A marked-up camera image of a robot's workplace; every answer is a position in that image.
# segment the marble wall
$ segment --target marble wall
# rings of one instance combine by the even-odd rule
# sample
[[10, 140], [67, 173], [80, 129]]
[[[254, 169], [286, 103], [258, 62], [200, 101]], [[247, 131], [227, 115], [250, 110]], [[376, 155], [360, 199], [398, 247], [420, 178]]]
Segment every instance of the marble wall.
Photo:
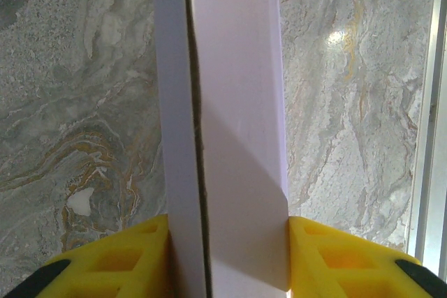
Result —
[[290, 213], [405, 248], [432, 0], [281, 0]]
[[0, 296], [166, 210], [152, 6], [1, 0]]

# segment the gray marble surface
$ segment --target gray marble surface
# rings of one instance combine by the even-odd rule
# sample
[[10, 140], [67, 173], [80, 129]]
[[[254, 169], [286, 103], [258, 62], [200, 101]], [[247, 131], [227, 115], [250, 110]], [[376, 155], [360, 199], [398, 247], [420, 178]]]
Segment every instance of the gray marble surface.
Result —
[[152, 0], [1, 0], [0, 296], [166, 210]]
[[404, 249], [432, 0], [281, 0], [289, 209]]

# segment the marble veining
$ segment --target marble veining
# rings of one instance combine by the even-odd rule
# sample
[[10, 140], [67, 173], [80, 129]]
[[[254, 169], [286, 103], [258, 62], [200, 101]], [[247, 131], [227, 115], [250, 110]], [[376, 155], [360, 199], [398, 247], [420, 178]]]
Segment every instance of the marble veining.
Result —
[[14, 20], [0, 31], [0, 295], [166, 211], [152, 0], [28, 0]]
[[404, 249], [432, 0], [281, 0], [289, 209]]

